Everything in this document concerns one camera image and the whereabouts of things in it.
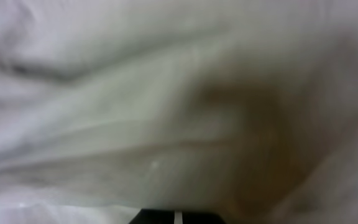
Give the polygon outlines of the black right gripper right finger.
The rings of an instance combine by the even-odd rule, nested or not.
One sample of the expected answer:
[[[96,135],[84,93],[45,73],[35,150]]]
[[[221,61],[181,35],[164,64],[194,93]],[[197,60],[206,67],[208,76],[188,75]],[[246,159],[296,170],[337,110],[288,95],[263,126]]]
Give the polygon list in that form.
[[[226,224],[226,222],[215,213],[183,212],[183,224]]]

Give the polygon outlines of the beige khaki shorts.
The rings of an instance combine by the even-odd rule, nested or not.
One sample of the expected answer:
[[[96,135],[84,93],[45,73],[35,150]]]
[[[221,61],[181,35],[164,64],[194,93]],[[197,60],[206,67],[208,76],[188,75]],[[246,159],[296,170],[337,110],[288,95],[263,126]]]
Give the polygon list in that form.
[[[0,223],[358,223],[358,1],[0,1]]]

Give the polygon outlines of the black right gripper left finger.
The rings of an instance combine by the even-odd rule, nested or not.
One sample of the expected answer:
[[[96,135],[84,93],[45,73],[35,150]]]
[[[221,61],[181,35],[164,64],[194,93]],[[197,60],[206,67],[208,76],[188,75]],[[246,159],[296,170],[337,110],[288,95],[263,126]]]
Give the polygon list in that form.
[[[129,224],[174,224],[175,212],[142,209]]]

